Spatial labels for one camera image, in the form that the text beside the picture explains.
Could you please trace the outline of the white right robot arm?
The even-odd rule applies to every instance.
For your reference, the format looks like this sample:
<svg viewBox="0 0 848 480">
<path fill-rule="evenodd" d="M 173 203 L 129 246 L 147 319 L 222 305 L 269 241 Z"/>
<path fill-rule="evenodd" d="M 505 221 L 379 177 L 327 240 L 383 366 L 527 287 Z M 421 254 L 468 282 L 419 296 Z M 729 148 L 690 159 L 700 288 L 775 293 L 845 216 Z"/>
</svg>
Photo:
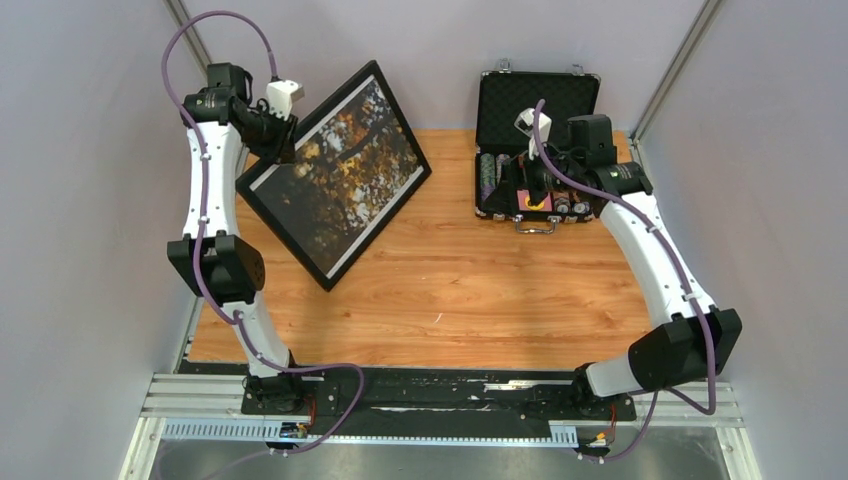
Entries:
<svg viewBox="0 0 848 480">
<path fill-rule="evenodd" d="M 576 193 L 611 233 L 644 296 L 652 328 L 613 359 L 578 368 L 571 403 L 596 417 L 611 398 L 667 391 L 697 411 L 717 409 L 717 377 L 742 330 L 732 309 L 722 309 L 696 280 L 671 239 L 653 186 L 635 162 L 621 163 L 610 119 L 582 115 L 567 121 L 567 139 L 549 142 L 552 120 L 541 106 L 517 115 L 529 138 L 522 161 L 507 179 L 528 194 L 531 206 L 555 193 Z"/>
</svg>

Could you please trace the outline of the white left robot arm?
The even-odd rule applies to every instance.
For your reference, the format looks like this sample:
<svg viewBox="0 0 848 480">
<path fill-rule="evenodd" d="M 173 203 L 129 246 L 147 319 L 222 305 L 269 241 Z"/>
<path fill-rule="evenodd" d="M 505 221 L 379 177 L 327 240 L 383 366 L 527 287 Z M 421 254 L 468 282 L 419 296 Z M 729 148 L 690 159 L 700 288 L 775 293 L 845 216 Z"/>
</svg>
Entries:
<svg viewBox="0 0 848 480">
<path fill-rule="evenodd" d="M 250 154 L 271 166 L 292 160 L 292 109 L 303 88 L 273 76 L 265 97 L 255 100 L 252 81 L 239 66 L 211 64 L 206 86 L 177 104 L 191 153 L 190 204 L 181 237 L 168 243 L 166 255 L 245 351 L 243 412 L 294 414 L 305 406 L 307 389 L 270 319 L 263 257 L 240 235 L 236 180 Z"/>
</svg>

